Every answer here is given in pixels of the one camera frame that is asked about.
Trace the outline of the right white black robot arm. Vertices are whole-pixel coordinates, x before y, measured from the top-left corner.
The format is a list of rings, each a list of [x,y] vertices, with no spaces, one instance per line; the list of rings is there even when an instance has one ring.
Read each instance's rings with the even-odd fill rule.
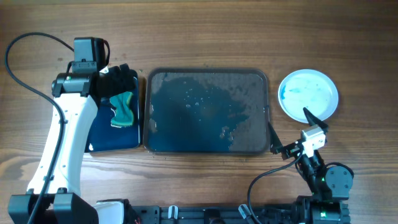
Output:
[[[303,109],[309,127],[301,131],[300,139],[282,145],[270,126],[271,153],[283,160],[294,158],[297,172],[306,181],[310,196],[299,196],[290,204],[266,205],[262,211],[266,223],[349,223],[345,200],[353,185],[354,172],[348,166],[324,163],[319,149],[325,146],[328,125]]]

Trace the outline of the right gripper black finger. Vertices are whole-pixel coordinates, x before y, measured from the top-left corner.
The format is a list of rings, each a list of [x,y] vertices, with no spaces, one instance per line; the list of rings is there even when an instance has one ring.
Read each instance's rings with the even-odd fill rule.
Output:
[[[270,145],[271,145],[270,151],[271,152],[281,152],[281,150],[283,149],[283,145],[282,145],[276,131],[272,127],[271,123],[268,123],[268,127],[269,127]]]
[[[324,133],[328,132],[328,125],[322,120],[313,115],[306,107],[303,108],[304,115],[308,121],[309,126],[318,125]]]

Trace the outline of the white plate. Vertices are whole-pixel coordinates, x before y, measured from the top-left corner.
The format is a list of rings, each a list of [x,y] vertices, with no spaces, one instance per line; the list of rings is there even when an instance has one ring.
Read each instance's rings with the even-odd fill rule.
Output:
[[[301,123],[307,122],[304,108],[323,121],[336,111],[339,103],[332,79],[312,69],[296,70],[287,75],[279,85],[277,97],[287,116]]]

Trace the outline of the green yellow sponge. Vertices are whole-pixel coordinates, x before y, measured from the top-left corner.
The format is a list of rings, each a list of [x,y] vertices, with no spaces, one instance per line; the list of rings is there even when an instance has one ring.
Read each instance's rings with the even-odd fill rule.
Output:
[[[130,109],[132,96],[133,93],[127,91],[109,99],[114,111],[114,117],[111,118],[111,126],[124,128],[134,124],[134,113]]]

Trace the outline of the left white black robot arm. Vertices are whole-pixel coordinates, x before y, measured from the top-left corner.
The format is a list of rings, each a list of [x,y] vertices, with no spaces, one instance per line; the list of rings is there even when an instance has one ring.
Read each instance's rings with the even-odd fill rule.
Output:
[[[71,50],[74,59],[52,82],[47,97],[53,117],[39,167],[26,192],[11,196],[9,216],[14,223],[140,223],[140,216],[126,199],[91,205],[80,196],[83,155],[102,100],[109,100],[114,111],[113,127],[135,122],[130,107],[135,73],[120,65],[102,74],[110,59],[104,39],[78,37]]]

